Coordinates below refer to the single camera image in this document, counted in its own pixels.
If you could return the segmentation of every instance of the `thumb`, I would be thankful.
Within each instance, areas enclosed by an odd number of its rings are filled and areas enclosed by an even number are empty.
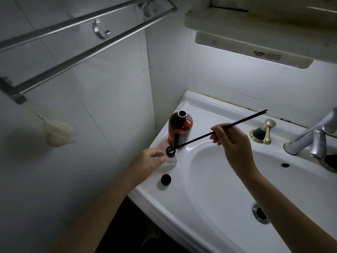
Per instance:
[[[160,166],[162,166],[164,164],[164,162],[166,161],[166,156],[160,157],[159,159],[157,159],[156,161],[154,161],[151,164],[151,168],[153,170],[158,169]]]
[[[223,146],[232,144],[230,140],[228,139],[225,131],[223,131],[223,129],[219,125],[214,126],[214,131],[216,135],[218,136],[218,138],[220,139]]]

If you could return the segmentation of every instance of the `bottle label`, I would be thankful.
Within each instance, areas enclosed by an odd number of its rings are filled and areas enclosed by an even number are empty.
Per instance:
[[[188,136],[190,132],[186,133],[176,133],[173,132],[173,146],[177,147],[180,146],[188,141]]]

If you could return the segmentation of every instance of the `hand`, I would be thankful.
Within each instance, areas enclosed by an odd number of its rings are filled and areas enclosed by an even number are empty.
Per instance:
[[[153,163],[149,163],[150,157],[160,157]],[[130,183],[130,186],[135,188],[137,185],[145,181],[159,166],[166,160],[165,152],[156,149],[148,148],[137,154],[131,161],[129,167],[126,168],[124,174]]]
[[[210,139],[213,143],[223,146],[230,166],[240,179],[258,174],[248,136],[236,126],[226,130],[222,129],[229,124],[213,126],[211,130],[215,131],[215,134],[211,135]]]

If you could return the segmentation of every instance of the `wall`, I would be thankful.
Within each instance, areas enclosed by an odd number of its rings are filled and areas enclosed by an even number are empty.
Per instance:
[[[314,61],[302,70],[197,45],[183,26],[192,0],[172,1],[174,18],[146,29],[157,133],[185,90],[306,127],[337,106],[337,65]]]
[[[0,41],[127,0],[1,0]],[[134,6],[101,18],[113,37],[141,23]],[[14,85],[102,41],[92,22],[0,53]],[[155,137],[145,32],[26,94],[46,119],[70,123],[75,144],[51,148],[41,120],[0,92],[0,251],[42,252]]]

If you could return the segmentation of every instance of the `white shelf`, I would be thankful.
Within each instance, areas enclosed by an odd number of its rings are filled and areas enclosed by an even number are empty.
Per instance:
[[[274,24],[247,12],[206,8],[187,12],[187,28],[304,58],[337,64],[337,31]]]

